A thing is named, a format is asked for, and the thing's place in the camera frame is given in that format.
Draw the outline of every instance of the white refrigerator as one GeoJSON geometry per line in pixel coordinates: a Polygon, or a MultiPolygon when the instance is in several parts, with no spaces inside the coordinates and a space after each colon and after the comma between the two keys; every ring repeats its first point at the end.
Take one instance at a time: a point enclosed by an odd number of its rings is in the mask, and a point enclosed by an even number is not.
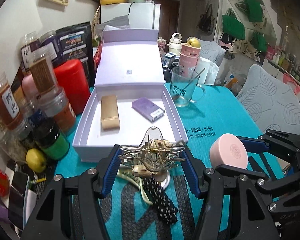
{"type": "Polygon", "coordinates": [[[132,29],[159,30],[160,4],[154,3],[119,3],[101,6],[101,23],[118,16],[129,15],[132,29]]]}

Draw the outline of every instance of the wooden door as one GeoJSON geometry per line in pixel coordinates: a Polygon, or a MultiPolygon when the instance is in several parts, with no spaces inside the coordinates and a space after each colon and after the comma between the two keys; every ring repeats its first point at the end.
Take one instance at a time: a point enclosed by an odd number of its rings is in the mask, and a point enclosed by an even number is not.
{"type": "Polygon", "coordinates": [[[180,2],[175,0],[153,0],[155,4],[160,4],[159,37],[170,42],[173,33],[178,29],[179,6],[180,2]]]}

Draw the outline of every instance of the black and white dotted fabric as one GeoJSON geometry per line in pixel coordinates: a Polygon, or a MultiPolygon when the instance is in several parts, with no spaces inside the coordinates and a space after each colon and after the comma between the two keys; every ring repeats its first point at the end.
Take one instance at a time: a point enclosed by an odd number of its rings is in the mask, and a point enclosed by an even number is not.
{"type": "Polygon", "coordinates": [[[173,205],[172,200],[168,198],[161,185],[154,178],[143,179],[142,185],[144,190],[152,197],[152,202],[158,210],[159,218],[168,225],[175,224],[178,220],[178,208],[173,205]]]}

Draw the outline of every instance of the transparent hair clip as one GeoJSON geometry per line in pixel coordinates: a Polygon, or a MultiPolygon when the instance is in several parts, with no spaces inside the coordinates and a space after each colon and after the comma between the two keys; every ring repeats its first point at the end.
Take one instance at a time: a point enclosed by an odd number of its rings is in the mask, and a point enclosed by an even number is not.
{"type": "Polygon", "coordinates": [[[157,127],[150,127],[139,146],[121,145],[122,164],[133,168],[143,164],[151,172],[159,172],[177,167],[177,162],[185,159],[179,157],[184,151],[184,145],[172,145],[164,140],[161,131],[157,127]]]}

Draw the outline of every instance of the phone screen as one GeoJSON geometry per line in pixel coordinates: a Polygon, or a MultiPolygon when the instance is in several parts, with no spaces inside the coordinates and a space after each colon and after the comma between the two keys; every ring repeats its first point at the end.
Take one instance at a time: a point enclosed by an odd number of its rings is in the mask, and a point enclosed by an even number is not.
{"type": "Polygon", "coordinates": [[[15,172],[9,194],[8,218],[17,228],[25,226],[25,198],[28,192],[29,176],[23,172],[15,172]]]}

